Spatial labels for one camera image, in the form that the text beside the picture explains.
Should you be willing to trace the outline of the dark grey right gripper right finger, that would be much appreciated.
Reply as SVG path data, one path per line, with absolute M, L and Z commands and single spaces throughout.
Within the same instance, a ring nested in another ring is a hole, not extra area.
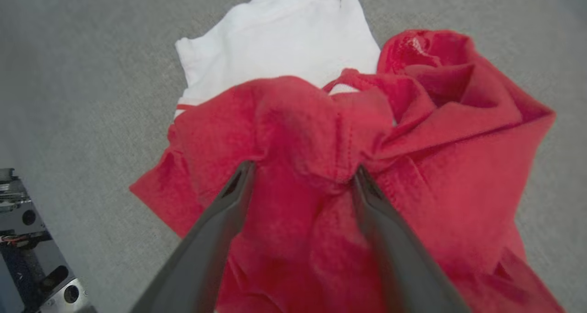
M 469 313 L 449 278 L 364 166 L 352 179 L 358 228 L 379 268 L 388 313 Z

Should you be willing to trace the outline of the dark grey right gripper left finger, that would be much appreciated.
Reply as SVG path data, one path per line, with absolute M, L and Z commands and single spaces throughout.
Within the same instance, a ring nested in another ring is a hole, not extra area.
M 255 163 L 243 161 L 132 307 L 133 313 L 212 313 L 229 248 L 251 202 Z

